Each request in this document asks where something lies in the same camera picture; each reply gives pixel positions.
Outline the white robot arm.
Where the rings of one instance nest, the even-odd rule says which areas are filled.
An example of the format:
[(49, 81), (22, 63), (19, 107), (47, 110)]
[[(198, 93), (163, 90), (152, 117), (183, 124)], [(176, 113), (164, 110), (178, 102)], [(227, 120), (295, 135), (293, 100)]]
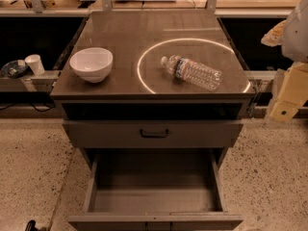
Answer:
[(282, 55), (293, 61), (268, 110), (271, 119), (289, 122), (308, 101), (308, 0), (300, 0), (286, 20), (262, 37), (261, 43), (280, 45)]

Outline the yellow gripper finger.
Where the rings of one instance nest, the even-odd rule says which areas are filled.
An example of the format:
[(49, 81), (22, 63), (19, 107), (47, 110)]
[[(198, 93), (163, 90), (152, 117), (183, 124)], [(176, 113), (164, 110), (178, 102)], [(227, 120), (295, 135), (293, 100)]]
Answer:
[(297, 112), (297, 106), (288, 102), (277, 101), (269, 112), (269, 117), (277, 122), (290, 122)]
[(283, 20), (271, 28), (266, 34), (264, 34), (261, 43), (270, 47), (280, 45), (282, 43), (285, 23), (286, 21)]

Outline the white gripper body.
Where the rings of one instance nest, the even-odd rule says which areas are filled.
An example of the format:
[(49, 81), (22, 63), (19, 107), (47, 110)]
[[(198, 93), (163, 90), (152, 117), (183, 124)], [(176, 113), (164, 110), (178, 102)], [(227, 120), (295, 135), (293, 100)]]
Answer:
[(284, 72), (277, 103), (300, 108), (308, 100), (308, 64), (295, 62)]

